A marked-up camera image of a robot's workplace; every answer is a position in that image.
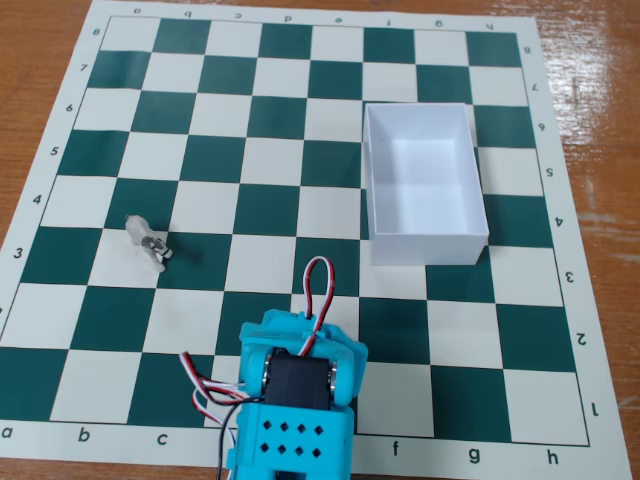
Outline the cyan gripper black servo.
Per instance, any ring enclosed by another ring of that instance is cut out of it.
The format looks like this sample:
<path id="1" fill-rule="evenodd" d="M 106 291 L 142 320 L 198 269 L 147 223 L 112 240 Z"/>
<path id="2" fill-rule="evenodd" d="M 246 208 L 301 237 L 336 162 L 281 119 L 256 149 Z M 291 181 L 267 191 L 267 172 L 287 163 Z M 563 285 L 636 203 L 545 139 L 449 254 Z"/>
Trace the cyan gripper black servo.
<path id="1" fill-rule="evenodd" d="M 295 314 L 272 309 L 265 312 L 260 324 L 244 323 L 240 331 L 241 367 L 249 367 L 253 354 L 263 359 L 272 348 L 284 348 L 298 356 L 314 322 L 315 319 L 306 320 L 302 312 Z M 340 326 L 325 323 L 306 356 L 336 361 L 346 351 L 353 355 L 355 368 L 366 367 L 368 348 L 348 336 Z"/>

